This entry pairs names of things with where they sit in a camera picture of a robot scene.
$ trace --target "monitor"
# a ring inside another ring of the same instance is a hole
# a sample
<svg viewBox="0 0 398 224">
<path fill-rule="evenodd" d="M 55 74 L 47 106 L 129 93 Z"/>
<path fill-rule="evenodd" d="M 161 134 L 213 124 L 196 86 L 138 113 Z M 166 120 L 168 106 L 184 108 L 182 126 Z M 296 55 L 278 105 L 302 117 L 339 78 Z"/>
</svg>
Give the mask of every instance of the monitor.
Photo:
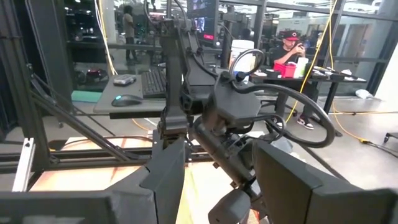
<svg viewBox="0 0 398 224">
<path fill-rule="evenodd" d="M 187 0 L 187 17 L 197 28 L 201 44 L 216 45 L 218 23 L 218 0 Z"/>
</svg>

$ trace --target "wooden platform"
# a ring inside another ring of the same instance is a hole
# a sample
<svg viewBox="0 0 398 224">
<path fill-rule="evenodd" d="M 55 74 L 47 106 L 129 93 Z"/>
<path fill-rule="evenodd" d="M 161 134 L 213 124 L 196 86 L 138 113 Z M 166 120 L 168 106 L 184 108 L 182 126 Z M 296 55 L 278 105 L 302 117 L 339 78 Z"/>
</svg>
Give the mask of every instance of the wooden platform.
<svg viewBox="0 0 398 224">
<path fill-rule="evenodd" d="M 76 141 L 82 138 L 70 138 Z M 150 147 L 151 142 L 137 139 L 110 139 L 121 147 Z M 77 142 L 63 150 L 98 149 L 92 142 Z M 109 167 L 98 169 L 44 172 L 31 191 L 103 190 L 133 173 L 139 167 Z M 189 164 L 178 211 L 177 223 L 206 224 L 207 214 L 218 200 L 232 190 L 231 179 L 211 162 Z M 259 223 L 251 212 L 249 223 Z"/>
</svg>

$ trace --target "white container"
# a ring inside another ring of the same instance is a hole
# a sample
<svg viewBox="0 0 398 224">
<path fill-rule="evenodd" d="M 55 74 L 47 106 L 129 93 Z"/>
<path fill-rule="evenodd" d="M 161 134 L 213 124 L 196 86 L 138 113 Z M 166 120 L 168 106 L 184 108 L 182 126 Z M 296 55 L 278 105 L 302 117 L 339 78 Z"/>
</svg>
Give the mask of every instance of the white container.
<svg viewBox="0 0 398 224">
<path fill-rule="evenodd" d="M 231 47 L 231 57 L 229 58 L 229 66 L 235 61 L 235 59 L 244 52 L 245 50 L 253 49 L 254 42 L 250 40 L 233 40 Z M 250 72 L 254 68 L 254 64 L 256 62 L 256 58 L 253 54 L 245 55 L 235 66 L 234 75 L 237 72 Z M 247 83 L 249 81 L 249 76 L 247 76 L 243 82 Z"/>
<path fill-rule="evenodd" d="M 301 78 L 304 76 L 305 66 L 309 59 L 305 57 L 300 57 L 297 60 L 296 69 L 294 70 L 293 78 Z"/>
</svg>

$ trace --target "keyboard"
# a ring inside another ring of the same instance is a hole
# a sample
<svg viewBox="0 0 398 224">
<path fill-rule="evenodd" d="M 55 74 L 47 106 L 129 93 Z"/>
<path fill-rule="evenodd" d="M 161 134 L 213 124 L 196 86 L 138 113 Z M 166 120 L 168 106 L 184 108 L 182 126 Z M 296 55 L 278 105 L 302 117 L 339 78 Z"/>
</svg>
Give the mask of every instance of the keyboard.
<svg viewBox="0 0 398 224">
<path fill-rule="evenodd" d="M 166 98 L 166 74 L 158 69 L 142 74 L 144 99 Z"/>
</svg>

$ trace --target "concrete floor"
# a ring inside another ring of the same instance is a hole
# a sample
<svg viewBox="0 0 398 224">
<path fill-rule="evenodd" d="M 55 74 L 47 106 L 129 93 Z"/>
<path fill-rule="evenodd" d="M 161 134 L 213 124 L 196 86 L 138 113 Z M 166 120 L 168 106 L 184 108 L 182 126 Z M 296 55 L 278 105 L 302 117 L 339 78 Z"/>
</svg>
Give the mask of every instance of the concrete floor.
<svg viewBox="0 0 398 224">
<path fill-rule="evenodd" d="M 319 104 L 322 106 L 323 98 L 320 98 Z M 82 110 L 92 113 L 94 104 L 76 103 Z M 367 114 L 367 115 L 337 115 L 339 122 L 344 128 L 357 136 L 369 139 L 376 144 L 382 144 L 384 135 L 387 132 L 398 131 L 398 105 L 381 102 L 378 100 L 352 100 L 339 98 L 335 100 L 336 109 L 340 111 L 388 111 L 395 113 L 388 114 Z M 117 135 L 141 135 L 146 131 L 135 126 L 130 119 L 110 120 L 107 116 L 95 116 L 102 125 L 112 130 Z M 341 128 L 337 125 L 334 115 L 330 115 L 335 123 L 337 130 Z M 88 118 L 79 117 L 82 122 L 91 126 L 102 135 L 109 135 L 106 131 L 100 129 Z M 43 118 L 47 138 L 49 141 L 55 139 L 67 139 L 72 136 L 81 136 L 75 130 L 65 125 L 59 129 L 57 120 L 53 117 Z M 144 119 L 138 119 L 139 123 L 149 129 L 153 125 Z M 257 123 L 254 131 L 263 131 L 265 125 Z M 322 140 L 325 137 L 325 131 L 315 125 L 315 130 L 307 130 L 295 122 L 295 119 L 289 121 L 288 130 L 299 137 L 311 140 Z M 22 141 L 23 135 L 21 128 L 16 128 L 8 134 L 9 141 Z M 311 157 L 302 147 L 294 144 L 294 152 L 309 164 L 324 170 L 313 157 Z M 398 139 L 391 139 L 386 145 L 389 149 L 396 150 L 398 153 Z M 0 153 L 19 152 L 20 146 L 0 144 Z M 352 184 L 364 189 L 375 189 L 381 187 L 398 188 L 398 159 L 382 152 L 371 146 L 365 146 L 358 140 L 344 134 L 341 138 L 336 138 L 334 143 L 323 149 L 314 149 L 314 151 L 325 161 L 337 170 L 341 175 L 348 179 Z M 0 175 L 0 190 L 11 190 L 14 174 Z"/>
</svg>

